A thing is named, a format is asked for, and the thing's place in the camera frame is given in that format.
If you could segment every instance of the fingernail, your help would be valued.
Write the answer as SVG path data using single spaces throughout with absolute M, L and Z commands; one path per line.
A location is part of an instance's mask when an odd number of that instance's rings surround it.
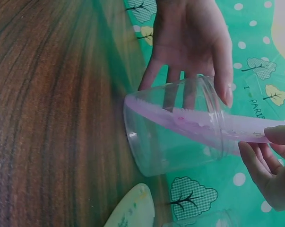
M 272 130 L 274 130 L 274 128 L 275 128 L 275 127 L 267 127 L 267 128 L 264 129 L 264 133 L 267 133 L 267 132 L 269 133 L 269 132 L 271 132 Z
M 232 91 L 232 85 L 229 85 L 226 91 L 226 104 L 229 108 L 233 106 L 233 91 Z

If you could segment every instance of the tree print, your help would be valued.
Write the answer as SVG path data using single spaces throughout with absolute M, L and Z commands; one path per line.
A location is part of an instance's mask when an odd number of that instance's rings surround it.
M 155 0 L 128 0 L 129 7 L 127 11 L 131 11 L 134 17 L 140 23 L 151 20 L 151 17 L 157 12 Z
M 125 215 L 122 216 L 120 223 L 118 223 L 118 227 L 128 227 L 128 220 L 126 220 Z
M 141 27 L 141 34 L 143 36 L 138 37 L 138 39 L 145 39 L 147 44 L 152 46 L 153 45 L 153 32 L 154 32 L 154 30 L 152 27 L 148 27 L 148 26 Z
M 252 70 L 261 80 L 270 78 L 270 74 L 276 71 L 277 65 L 270 61 L 265 61 L 259 58 L 247 59 L 249 69 L 241 70 L 242 72 Z
M 176 177 L 171 186 L 170 204 L 177 220 L 182 220 L 209 210 L 217 197 L 215 189 L 206 188 L 189 177 Z
M 263 98 L 263 100 L 270 99 L 277 106 L 283 105 L 285 101 L 285 91 L 280 91 L 273 85 L 265 86 L 267 97 Z

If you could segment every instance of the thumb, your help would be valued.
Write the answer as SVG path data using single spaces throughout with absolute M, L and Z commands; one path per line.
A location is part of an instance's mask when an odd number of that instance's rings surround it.
M 285 145 L 285 125 L 280 125 L 264 130 L 267 139 L 275 144 Z
M 213 45 L 213 65 L 215 70 L 215 90 L 224 104 L 233 105 L 233 59 L 232 41 L 229 34 L 219 38 Z

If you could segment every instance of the checkered tree print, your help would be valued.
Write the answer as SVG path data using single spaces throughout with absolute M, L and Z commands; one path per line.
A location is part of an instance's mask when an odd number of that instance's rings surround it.
M 151 20 L 157 12 L 156 0 L 128 0 L 126 10 L 131 11 L 140 23 Z
M 200 215 L 211 208 L 211 203 L 218 198 L 218 192 L 200 185 L 189 177 L 176 177 L 172 182 L 170 203 L 177 220 Z
M 277 65 L 273 62 L 259 58 L 247 59 L 249 69 L 241 70 L 242 72 L 252 70 L 261 80 L 270 78 L 270 74 L 276 71 Z

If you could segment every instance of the finger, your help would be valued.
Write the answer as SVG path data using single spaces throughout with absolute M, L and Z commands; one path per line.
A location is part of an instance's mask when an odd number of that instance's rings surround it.
M 268 144 L 262 143 L 262 144 L 259 144 L 259 147 L 261 149 L 263 158 L 264 158 L 265 162 L 267 163 L 267 166 L 269 167 L 271 173 L 274 175 L 277 175 L 283 166 L 278 161 L 276 156 L 273 155 Z
M 260 144 L 258 143 L 248 143 L 251 148 L 253 149 L 253 151 L 255 152 L 258 160 L 260 161 L 260 163 L 264 166 L 264 168 L 271 173 L 266 161 L 264 160 L 263 158 L 263 155 L 262 155 L 262 152 L 261 152 L 261 149 L 260 149 Z
M 251 146 L 246 142 L 239 142 L 240 154 L 253 182 L 261 192 L 264 192 L 266 185 L 271 179 L 271 174 L 258 160 Z
M 285 159 L 285 145 L 272 143 L 270 146 L 278 155 Z
M 285 125 L 266 128 L 264 133 L 270 142 L 285 145 Z
M 167 71 L 166 83 L 173 83 L 179 80 L 181 71 L 169 67 Z
M 167 71 L 166 83 L 173 83 L 178 81 L 180 78 L 180 71 L 176 69 L 172 69 L 169 67 Z M 164 92 L 164 102 L 163 108 L 170 112 L 173 111 L 173 107 L 175 106 L 175 100 L 177 96 L 178 85 L 171 84 L 166 85 Z
M 150 61 L 148 62 L 147 68 L 143 74 L 141 83 L 139 85 L 139 91 L 148 89 L 152 86 L 152 83 L 162 66 L 163 64 L 161 62 L 151 57 Z
M 196 102 L 196 78 L 197 73 L 185 72 L 184 78 L 186 78 L 183 91 L 183 108 L 193 110 Z
M 233 105 L 233 59 L 232 41 L 228 36 L 219 38 L 212 48 L 215 70 L 215 90 L 224 104 Z

